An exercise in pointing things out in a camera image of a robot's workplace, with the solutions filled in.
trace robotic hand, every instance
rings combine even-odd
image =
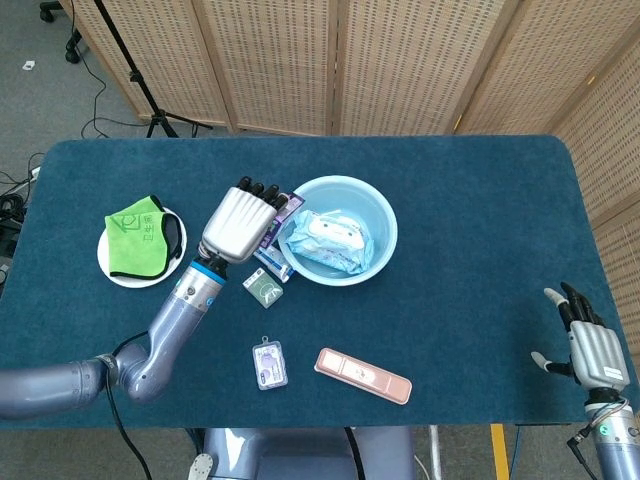
[[[589,393],[585,403],[589,423],[567,445],[591,478],[596,477],[578,444],[593,431],[604,478],[639,479],[640,431],[629,402],[620,396],[630,380],[618,336],[606,328],[584,295],[564,282],[561,287],[568,299],[551,288],[544,293],[558,308],[569,336],[570,361],[551,362],[539,352],[531,352],[531,357],[545,372],[573,377]]]
[[[251,257],[287,200],[278,193],[277,185],[265,190],[261,183],[252,185],[249,177],[243,177],[209,219],[198,256],[151,322],[148,355],[132,343],[113,354],[82,362],[0,370],[0,419],[78,408],[93,402],[105,386],[116,383],[136,402],[157,398],[169,383],[182,346],[224,286],[227,265]]]

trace wicker panel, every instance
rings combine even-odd
[[[71,2],[63,5],[71,15]],[[139,115],[151,108],[98,9],[91,0],[74,0],[76,21],[96,46]],[[105,6],[160,108],[194,120],[225,124],[220,90],[189,2],[181,0],[105,0]]]
[[[640,13],[638,0],[531,0],[461,131],[540,132]]]
[[[640,208],[623,224],[605,233],[596,232],[596,243],[640,372]]]
[[[444,133],[503,3],[351,1],[339,133]]]
[[[215,42],[238,126],[324,134],[329,1],[196,1]]]
[[[640,41],[554,132],[569,147],[590,218],[640,192]]]

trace wheel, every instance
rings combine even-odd
[[[51,23],[54,20],[53,14],[49,10],[40,10],[40,20]]]
[[[67,53],[65,53],[64,55],[64,58],[69,63],[78,63],[80,61],[80,56],[73,50],[67,51]]]

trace light blue bowl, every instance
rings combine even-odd
[[[331,175],[311,180],[298,187],[295,193],[305,199],[300,212],[340,211],[366,225],[374,242],[369,269],[357,275],[349,275],[292,253],[285,242],[295,228],[295,222],[289,219],[278,237],[278,243],[284,257],[300,275],[323,285],[344,287],[368,280],[389,262],[398,240],[398,223],[391,205],[378,190],[357,178]]]

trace green face mask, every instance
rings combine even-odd
[[[162,276],[182,253],[178,217],[153,195],[104,218],[109,241],[109,273],[142,279]]]

